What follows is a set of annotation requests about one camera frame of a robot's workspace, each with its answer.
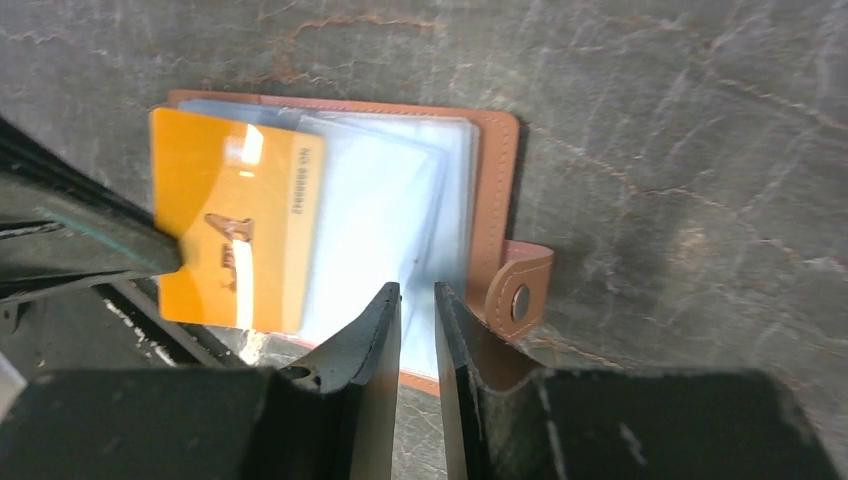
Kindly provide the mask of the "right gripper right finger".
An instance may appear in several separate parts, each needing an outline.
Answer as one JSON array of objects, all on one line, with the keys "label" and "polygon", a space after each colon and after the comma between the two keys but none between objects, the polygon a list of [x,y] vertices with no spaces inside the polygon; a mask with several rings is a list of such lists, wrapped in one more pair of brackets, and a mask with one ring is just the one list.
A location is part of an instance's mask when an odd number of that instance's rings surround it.
[{"label": "right gripper right finger", "polygon": [[835,479],[794,395],[756,370],[556,369],[434,287],[452,479]]}]

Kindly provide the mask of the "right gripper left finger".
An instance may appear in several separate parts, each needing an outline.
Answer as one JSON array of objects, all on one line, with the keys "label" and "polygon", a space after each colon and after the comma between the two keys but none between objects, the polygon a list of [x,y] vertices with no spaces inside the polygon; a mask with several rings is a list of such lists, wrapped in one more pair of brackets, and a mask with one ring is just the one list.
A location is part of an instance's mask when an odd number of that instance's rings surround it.
[{"label": "right gripper left finger", "polygon": [[1,422],[5,479],[387,479],[401,295],[292,364],[61,369]]}]

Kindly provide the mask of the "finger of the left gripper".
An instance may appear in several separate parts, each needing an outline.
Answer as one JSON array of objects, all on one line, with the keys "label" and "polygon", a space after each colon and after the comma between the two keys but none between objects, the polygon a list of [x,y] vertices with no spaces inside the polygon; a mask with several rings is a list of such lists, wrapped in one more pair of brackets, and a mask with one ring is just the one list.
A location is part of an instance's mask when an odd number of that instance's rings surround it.
[{"label": "finger of the left gripper", "polygon": [[177,271],[177,241],[152,216],[1,122],[1,299]]}]

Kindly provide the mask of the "orange VIP credit card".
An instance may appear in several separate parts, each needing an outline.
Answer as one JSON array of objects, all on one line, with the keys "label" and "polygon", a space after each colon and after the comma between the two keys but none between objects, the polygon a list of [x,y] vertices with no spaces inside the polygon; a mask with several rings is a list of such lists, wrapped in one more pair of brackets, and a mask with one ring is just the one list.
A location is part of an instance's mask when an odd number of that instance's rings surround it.
[{"label": "orange VIP credit card", "polygon": [[150,115],[154,221],[181,267],[161,316],[293,333],[302,323],[325,166],[316,135],[158,108]]}]

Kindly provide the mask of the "brown leather card holder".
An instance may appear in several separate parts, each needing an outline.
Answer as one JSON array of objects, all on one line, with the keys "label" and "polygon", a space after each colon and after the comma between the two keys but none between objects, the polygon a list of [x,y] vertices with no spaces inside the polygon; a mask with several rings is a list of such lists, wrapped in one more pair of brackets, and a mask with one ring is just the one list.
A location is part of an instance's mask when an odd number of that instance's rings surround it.
[{"label": "brown leather card holder", "polygon": [[497,333],[541,320],[552,251],[505,236],[518,122],[508,113],[174,90],[164,108],[321,137],[325,166],[300,328],[315,347],[386,282],[401,286],[403,385],[439,392],[432,288],[451,282]]}]

